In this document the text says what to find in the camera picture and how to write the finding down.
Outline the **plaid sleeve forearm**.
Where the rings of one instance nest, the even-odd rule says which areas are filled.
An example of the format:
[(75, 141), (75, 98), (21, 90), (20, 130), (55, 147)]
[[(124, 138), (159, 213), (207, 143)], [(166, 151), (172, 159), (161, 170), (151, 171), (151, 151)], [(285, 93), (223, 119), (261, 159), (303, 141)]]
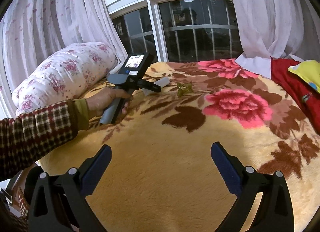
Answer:
[(65, 100), (1, 120), (1, 181), (14, 177), (88, 127), (84, 99)]

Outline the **person left hand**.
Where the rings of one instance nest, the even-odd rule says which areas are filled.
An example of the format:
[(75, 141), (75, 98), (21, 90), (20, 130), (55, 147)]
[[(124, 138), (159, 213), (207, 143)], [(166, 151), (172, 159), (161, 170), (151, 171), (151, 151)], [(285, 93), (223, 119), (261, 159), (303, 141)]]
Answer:
[(133, 99), (133, 96), (122, 89), (105, 87), (99, 93), (86, 99), (88, 106), (88, 118), (92, 119), (102, 116), (104, 110), (117, 98), (125, 99), (122, 114), (127, 114), (127, 109)]

